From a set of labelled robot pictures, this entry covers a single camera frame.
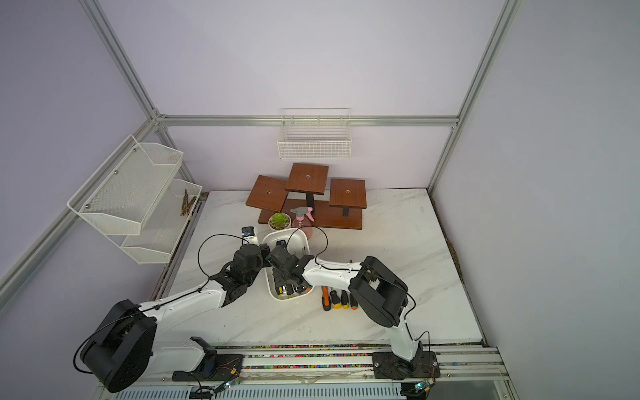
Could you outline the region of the black yellow stubby screwdriver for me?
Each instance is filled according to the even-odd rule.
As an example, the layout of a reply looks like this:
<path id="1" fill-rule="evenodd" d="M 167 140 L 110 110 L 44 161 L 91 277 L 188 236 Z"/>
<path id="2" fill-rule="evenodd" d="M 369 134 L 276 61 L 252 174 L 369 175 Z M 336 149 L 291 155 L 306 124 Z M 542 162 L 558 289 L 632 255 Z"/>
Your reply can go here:
<path id="1" fill-rule="evenodd" d="M 331 305 L 333 308 L 338 309 L 343 306 L 341 296 L 336 290 L 331 290 L 329 293 L 329 297 L 330 297 Z"/>

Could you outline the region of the small black screwdriver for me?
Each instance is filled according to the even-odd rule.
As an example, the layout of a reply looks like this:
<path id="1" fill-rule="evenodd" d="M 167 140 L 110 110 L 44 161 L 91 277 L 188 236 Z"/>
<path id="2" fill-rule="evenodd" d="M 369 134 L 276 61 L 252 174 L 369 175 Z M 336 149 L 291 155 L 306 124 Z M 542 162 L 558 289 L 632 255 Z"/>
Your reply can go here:
<path id="1" fill-rule="evenodd" d="M 349 295 L 347 291 L 341 291 L 341 305 L 344 309 L 349 309 Z"/>

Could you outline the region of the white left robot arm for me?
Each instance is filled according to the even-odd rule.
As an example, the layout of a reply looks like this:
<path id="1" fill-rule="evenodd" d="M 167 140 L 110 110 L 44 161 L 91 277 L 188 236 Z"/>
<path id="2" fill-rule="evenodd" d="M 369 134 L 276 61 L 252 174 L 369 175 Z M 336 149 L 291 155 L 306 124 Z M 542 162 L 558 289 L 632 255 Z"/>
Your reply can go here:
<path id="1" fill-rule="evenodd" d="M 163 346 L 159 339 L 190 318 L 224 308 L 245 295 L 268 252 L 267 245 L 245 243 L 219 273 L 193 289 L 147 303 L 128 299 L 116 303 L 76 350 L 74 368 L 95 376 L 110 393 L 125 390 L 143 376 L 162 373 L 198 382 L 235 379 L 242 357 L 218 360 L 216 349 L 198 336 L 178 347 Z"/>

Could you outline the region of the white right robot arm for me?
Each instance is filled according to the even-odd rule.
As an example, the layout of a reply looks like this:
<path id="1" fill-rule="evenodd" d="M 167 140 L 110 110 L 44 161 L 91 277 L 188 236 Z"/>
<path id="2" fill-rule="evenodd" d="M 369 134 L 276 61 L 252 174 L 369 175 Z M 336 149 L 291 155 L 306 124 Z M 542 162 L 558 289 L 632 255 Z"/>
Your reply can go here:
<path id="1" fill-rule="evenodd" d="M 266 245 L 263 251 L 278 287 L 345 291 L 369 319 L 385 329 L 391 349 L 372 354 L 376 378 L 433 381 L 441 376 L 435 353 L 425 350 L 410 332 L 406 307 L 413 298 L 408 286 L 380 260 L 368 256 L 361 263 L 333 263 L 309 254 L 298 257 L 281 244 Z"/>

